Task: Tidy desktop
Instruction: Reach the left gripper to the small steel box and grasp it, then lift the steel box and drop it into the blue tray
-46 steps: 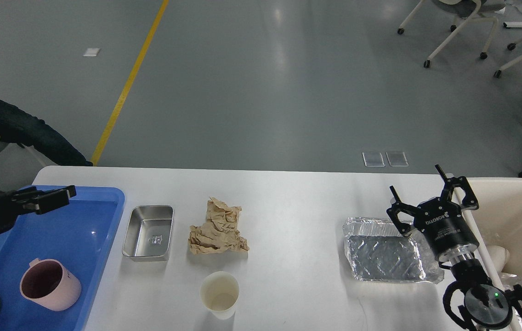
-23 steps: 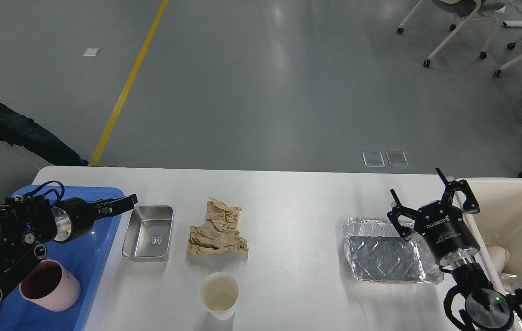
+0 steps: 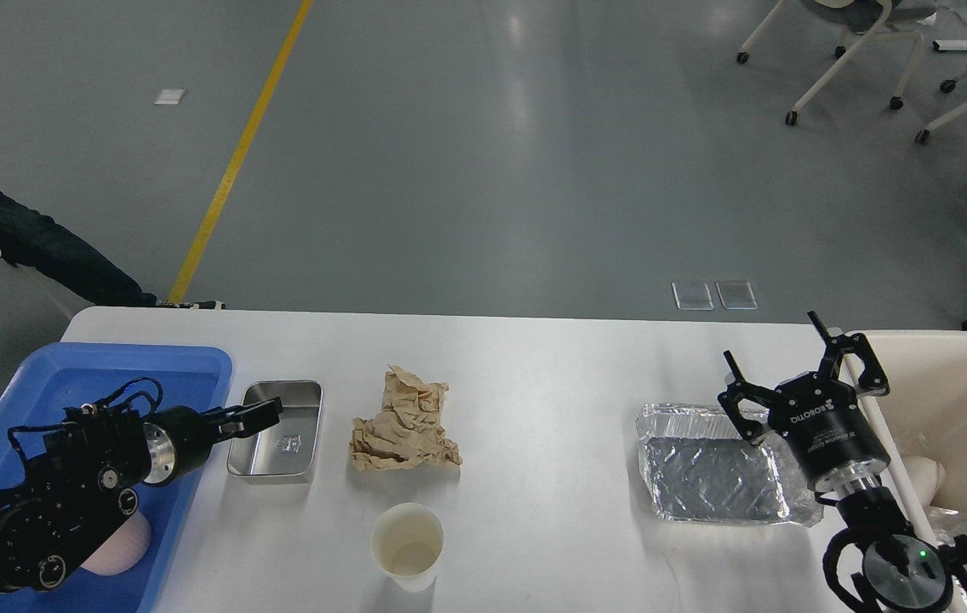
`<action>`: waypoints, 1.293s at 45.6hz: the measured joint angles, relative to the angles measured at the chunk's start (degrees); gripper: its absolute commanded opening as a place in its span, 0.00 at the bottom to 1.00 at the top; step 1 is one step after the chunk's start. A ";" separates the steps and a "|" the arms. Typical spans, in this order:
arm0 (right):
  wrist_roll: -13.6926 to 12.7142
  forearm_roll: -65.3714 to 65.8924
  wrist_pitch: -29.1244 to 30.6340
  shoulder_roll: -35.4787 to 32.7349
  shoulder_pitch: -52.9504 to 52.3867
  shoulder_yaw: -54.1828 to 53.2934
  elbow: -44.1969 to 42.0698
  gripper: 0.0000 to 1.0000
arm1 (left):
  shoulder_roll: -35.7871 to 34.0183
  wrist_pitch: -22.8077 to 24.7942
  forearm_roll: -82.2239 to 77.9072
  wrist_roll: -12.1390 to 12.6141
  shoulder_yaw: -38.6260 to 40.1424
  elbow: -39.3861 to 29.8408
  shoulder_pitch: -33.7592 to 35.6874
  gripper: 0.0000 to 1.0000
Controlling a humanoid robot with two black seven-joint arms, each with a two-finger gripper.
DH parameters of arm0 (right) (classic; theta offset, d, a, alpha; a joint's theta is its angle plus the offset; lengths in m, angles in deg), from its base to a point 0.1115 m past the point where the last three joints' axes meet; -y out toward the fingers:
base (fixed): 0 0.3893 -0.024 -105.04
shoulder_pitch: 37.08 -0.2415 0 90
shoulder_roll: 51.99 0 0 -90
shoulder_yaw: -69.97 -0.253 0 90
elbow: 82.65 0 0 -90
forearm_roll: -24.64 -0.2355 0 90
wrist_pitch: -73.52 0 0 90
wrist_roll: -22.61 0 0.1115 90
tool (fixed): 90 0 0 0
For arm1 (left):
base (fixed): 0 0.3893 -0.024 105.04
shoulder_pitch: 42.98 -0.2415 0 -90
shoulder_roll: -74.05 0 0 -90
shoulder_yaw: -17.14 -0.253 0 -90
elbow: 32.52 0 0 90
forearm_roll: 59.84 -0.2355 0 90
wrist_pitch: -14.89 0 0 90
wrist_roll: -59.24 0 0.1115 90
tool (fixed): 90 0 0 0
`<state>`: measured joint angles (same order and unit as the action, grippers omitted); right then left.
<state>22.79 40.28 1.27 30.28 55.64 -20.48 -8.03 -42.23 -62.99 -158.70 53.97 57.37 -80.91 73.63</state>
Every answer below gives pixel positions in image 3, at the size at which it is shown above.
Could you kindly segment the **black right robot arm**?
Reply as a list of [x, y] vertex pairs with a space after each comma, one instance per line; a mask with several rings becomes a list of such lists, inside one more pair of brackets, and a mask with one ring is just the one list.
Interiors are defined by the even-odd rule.
[[771, 433], [787, 443], [807, 489], [837, 508], [845, 527], [822, 556], [822, 574], [854, 612], [942, 612], [955, 587], [967, 593], [967, 536], [949, 546], [919, 538], [881, 476], [891, 465], [861, 407], [862, 396], [888, 395], [890, 384], [862, 333], [831, 331], [808, 313], [823, 344], [818, 368], [773, 388], [745, 379], [731, 352], [718, 403], [745, 442]]

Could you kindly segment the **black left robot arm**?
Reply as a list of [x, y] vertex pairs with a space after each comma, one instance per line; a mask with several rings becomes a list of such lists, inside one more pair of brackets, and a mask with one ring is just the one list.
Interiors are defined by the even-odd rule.
[[199, 412], [162, 407], [140, 379], [65, 409], [62, 421], [6, 431], [20, 484], [0, 489], [0, 593], [62, 586], [140, 508], [136, 486], [164, 488], [194, 473], [212, 447], [280, 422], [273, 397]]

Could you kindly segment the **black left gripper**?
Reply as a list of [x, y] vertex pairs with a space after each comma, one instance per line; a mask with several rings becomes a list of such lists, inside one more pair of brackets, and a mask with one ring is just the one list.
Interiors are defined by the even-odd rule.
[[142, 432], [150, 457], [148, 486], [167, 486], [199, 469], [211, 447], [235, 438], [250, 438], [280, 422], [281, 397], [238, 406], [196, 411], [173, 406], [142, 418]]

